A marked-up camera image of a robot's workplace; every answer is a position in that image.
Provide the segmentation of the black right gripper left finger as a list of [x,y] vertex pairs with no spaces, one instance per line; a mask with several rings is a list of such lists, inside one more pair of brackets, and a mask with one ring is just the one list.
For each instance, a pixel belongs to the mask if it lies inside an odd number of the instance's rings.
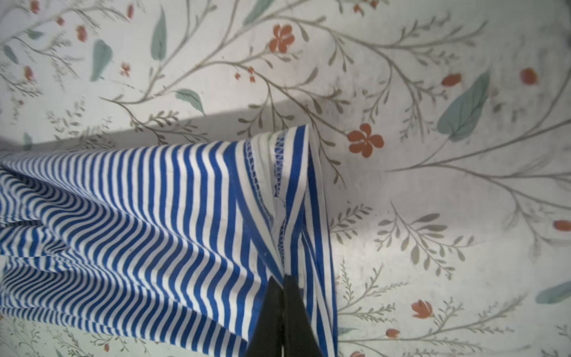
[[281,357],[283,355],[283,291],[270,279],[260,316],[246,357]]

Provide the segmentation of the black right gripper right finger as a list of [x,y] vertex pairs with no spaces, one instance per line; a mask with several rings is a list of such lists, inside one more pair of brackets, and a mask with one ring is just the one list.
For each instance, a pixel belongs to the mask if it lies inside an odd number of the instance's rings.
[[284,299],[284,352],[290,357],[322,357],[295,277],[286,275]]

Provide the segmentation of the blue white striped tank top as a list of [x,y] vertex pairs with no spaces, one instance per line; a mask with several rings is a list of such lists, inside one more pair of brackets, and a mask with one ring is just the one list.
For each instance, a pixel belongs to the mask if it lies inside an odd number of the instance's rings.
[[1,313],[243,356],[271,282],[338,352],[309,126],[242,141],[1,155]]

